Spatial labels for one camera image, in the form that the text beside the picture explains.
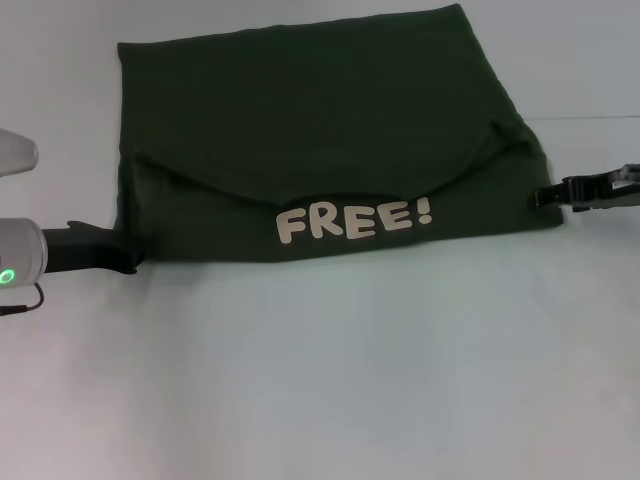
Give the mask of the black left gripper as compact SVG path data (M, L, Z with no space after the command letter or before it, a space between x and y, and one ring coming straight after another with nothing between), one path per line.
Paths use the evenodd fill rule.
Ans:
M66 228L44 229L48 250L46 273L104 269L135 274L139 265L136 242L119 230L70 221Z

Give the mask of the dark green shirt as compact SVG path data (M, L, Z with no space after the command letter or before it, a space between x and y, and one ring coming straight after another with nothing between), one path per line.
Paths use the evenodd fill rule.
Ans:
M118 46L116 227L282 262L552 229L542 146L459 5Z

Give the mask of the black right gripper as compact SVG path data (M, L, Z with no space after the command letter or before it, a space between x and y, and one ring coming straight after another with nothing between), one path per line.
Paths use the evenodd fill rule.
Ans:
M534 190L529 210L570 205L573 211L640 206L640 164L602 174L571 176L562 183Z

